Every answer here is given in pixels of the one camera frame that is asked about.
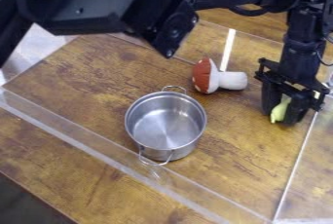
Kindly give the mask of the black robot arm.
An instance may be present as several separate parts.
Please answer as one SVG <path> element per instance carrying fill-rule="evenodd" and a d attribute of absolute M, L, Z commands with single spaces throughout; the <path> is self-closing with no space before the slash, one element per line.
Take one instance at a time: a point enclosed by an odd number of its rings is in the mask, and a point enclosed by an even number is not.
<path fill-rule="evenodd" d="M 287 13 L 281 59 L 260 61 L 263 110 L 291 96 L 284 122 L 293 125 L 323 108 L 328 88 L 318 81 L 326 45 L 333 43 L 333 0 L 0 0 L 0 67 L 30 28 L 55 35 L 132 32 L 173 56 L 199 22 L 199 11 L 223 8 L 256 17 Z"/>

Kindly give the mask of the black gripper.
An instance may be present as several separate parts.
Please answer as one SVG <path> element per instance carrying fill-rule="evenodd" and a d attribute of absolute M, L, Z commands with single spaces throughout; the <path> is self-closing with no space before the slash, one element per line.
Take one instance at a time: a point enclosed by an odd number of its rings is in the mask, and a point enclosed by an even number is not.
<path fill-rule="evenodd" d="M 269 115 L 283 95 L 289 95 L 287 125 L 300 123 L 310 109 L 319 111 L 330 93 L 316 79 L 326 46 L 318 34 L 287 34 L 280 61 L 260 59 L 256 78 L 263 82 L 263 113 Z"/>

